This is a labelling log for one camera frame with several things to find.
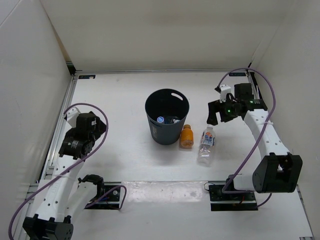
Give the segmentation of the clear bottle orange blue label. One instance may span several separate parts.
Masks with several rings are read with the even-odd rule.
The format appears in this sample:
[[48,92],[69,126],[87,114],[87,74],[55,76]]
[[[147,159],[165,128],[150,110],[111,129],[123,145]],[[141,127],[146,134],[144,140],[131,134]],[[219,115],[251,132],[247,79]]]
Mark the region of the clear bottle orange blue label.
[[202,165],[209,167],[213,160],[213,149],[216,144],[216,133],[214,131],[213,125],[208,124],[206,129],[202,132],[198,154],[197,162]]

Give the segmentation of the orange juice bottle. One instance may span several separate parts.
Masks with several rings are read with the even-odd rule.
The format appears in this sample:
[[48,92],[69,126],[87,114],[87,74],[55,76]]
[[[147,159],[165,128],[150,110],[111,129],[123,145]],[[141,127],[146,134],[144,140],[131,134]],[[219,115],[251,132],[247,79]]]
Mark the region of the orange juice bottle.
[[182,149],[192,149],[194,145],[194,133],[189,124],[185,124],[180,133],[179,147]]

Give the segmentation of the clear plastic bottle white cap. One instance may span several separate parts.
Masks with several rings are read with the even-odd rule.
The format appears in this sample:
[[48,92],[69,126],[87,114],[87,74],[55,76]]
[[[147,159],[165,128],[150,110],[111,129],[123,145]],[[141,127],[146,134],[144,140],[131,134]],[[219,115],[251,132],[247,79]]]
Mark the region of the clear plastic bottle white cap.
[[176,117],[176,116],[172,116],[171,117],[171,120],[170,120],[170,122],[171,122],[171,124],[176,124],[176,123],[178,123],[178,122],[180,122],[181,120],[178,118],[178,117]]

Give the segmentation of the blue label Pocari Sweat bottle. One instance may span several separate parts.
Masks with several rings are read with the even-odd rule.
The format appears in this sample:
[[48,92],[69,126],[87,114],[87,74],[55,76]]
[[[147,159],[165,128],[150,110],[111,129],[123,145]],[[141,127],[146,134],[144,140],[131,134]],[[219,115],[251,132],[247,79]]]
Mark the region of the blue label Pocari Sweat bottle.
[[159,124],[171,124],[171,116],[159,116],[157,119],[156,119],[156,122],[159,123]]

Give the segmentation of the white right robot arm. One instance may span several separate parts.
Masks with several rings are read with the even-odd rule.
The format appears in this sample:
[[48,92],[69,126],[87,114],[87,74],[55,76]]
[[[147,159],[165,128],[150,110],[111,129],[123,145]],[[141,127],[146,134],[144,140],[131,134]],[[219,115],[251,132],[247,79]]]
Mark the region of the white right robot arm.
[[218,100],[208,103],[207,123],[217,125],[218,119],[227,123],[241,117],[249,127],[254,148],[259,150],[261,161],[253,173],[239,170],[226,180],[222,192],[230,200],[244,193],[292,193],[296,189],[303,161],[292,154],[279,138],[270,121],[268,108],[262,99],[255,99],[249,83],[239,83],[231,88],[222,84],[215,88]]

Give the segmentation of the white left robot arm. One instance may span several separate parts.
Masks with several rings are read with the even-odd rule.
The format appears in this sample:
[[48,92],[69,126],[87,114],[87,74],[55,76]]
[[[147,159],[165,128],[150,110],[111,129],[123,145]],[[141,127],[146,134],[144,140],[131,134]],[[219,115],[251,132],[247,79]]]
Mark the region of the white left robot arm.
[[72,108],[66,119],[72,126],[65,134],[52,180],[34,216],[26,217],[23,229],[32,240],[69,240],[74,223],[91,200],[105,195],[104,179],[95,174],[77,175],[107,126],[92,111]]

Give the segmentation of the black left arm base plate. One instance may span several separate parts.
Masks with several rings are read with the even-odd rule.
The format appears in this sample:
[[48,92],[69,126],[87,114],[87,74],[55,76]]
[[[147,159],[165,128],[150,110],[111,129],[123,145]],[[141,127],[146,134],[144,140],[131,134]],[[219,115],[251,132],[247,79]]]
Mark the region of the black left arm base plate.
[[[121,182],[104,182],[104,192],[107,192],[118,185],[121,185]],[[124,190],[122,188],[117,188],[106,195],[95,205],[86,208],[86,210],[117,210],[120,207],[120,203],[122,201],[122,194],[124,194]]]

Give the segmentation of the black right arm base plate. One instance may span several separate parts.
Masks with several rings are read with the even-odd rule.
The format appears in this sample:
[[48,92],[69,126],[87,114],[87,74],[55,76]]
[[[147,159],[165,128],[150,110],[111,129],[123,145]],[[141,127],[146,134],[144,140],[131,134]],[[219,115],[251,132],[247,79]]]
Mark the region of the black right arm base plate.
[[258,205],[254,193],[222,192],[223,182],[208,181],[204,183],[204,190],[209,193],[210,210],[212,212],[257,211]]

